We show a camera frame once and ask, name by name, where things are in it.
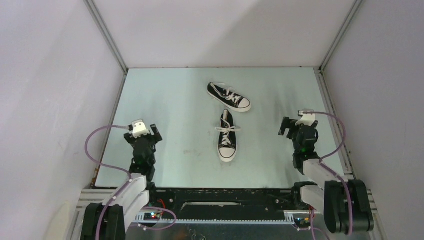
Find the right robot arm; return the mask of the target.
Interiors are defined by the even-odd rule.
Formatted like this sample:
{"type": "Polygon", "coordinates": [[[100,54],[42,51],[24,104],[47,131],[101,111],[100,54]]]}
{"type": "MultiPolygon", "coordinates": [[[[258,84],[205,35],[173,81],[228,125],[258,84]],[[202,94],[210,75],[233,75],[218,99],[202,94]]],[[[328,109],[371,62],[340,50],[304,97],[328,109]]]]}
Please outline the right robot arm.
{"type": "Polygon", "coordinates": [[[300,119],[284,117],[278,134],[293,145],[294,169],[308,177],[309,182],[297,182],[292,188],[291,204],[297,209],[309,206],[324,217],[332,234],[365,233],[374,230],[375,220],[368,189],[359,179],[347,179],[324,163],[316,152],[319,140],[317,112],[301,110],[300,119]]]}

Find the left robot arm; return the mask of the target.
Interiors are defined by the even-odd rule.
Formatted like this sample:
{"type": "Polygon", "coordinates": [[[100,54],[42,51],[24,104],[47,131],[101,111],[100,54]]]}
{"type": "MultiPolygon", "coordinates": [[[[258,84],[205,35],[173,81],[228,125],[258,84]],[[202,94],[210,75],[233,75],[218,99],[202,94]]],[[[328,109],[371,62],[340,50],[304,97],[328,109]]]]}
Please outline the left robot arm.
{"type": "Polygon", "coordinates": [[[163,140],[155,124],[146,127],[139,119],[128,126],[119,126],[127,132],[124,139],[133,148],[129,168],[102,163],[90,153],[87,157],[99,166],[121,171],[126,180],[109,197],[100,203],[91,202],[82,220],[80,239],[121,240],[142,208],[153,208],[158,194],[153,182],[156,172],[156,145],[163,140]]]}

